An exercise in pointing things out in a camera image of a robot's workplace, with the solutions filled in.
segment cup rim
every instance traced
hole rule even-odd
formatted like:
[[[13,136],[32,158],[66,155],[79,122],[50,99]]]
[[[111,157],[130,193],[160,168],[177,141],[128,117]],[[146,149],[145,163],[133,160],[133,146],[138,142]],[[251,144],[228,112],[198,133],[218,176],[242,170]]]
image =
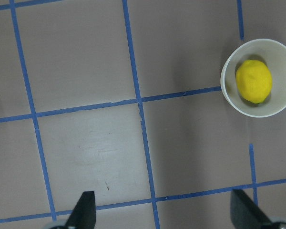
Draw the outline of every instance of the cup rim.
[[[251,43],[254,43],[254,42],[262,42],[262,41],[266,41],[266,42],[273,42],[273,43],[276,43],[280,46],[282,46],[284,49],[286,49],[286,46],[283,45],[282,43],[278,42],[278,41],[275,41],[275,40],[272,40],[272,39],[267,39],[267,38],[261,38],[261,39],[255,39],[255,40],[251,40],[251,41],[248,41],[244,44],[242,44],[241,46],[239,46],[230,56],[229,58],[227,59],[227,61],[225,62],[224,66],[223,66],[223,69],[222,69],[222,72],[221,72],[221,79],[220,79],[220,85],[221,85],[221,89],[222,89],[222,92],[224,94],[224,97],[226,98],[226,100],[229,102],[229,104],[234,108],[236,109],[237,111],[239,111],[240,113],[244,114],[244,115],[247,115],[249,117],[253,117],[253,118],[264,118],[264,117],[270,117],[270,116],[273,116],[279,112],[281,112],[282,110],[284,110],[286,108],[286,104],[280,108],[279,110],[271,113],[271,114],[266,114],[266,115],[253,115],[253,114],[248,114],[242,110],[240,110],[238,107],[236,107],[234,105],[234,103],[230,100],[229,98],[229,95],[226,91],[226,88],[225,88],[225,72],[226,72],[226,69],[227,69],[227,66],[228,64],[230,63],[232,57],[240,50],[242,49],[244,46],[247,46]]]

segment yellow lemon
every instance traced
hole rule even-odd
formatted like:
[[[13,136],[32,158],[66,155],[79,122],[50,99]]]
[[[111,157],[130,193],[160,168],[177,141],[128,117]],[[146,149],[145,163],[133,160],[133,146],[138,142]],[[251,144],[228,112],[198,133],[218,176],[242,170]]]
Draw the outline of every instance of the yellow lemon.
[[[271,72],[261,61],[246,60],[236,71],[236,84],[244,99],[262,103],[272,88]]]

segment floor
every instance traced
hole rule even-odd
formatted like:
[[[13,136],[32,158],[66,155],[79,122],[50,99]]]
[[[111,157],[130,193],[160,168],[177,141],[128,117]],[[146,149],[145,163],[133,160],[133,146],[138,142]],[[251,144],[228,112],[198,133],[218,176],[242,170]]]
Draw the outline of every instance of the floor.
[[[241,188],[286,219],[286,109],[238,113],[220,72],[286,45],[286,0],[0,0],[0,229],[232,229]]]

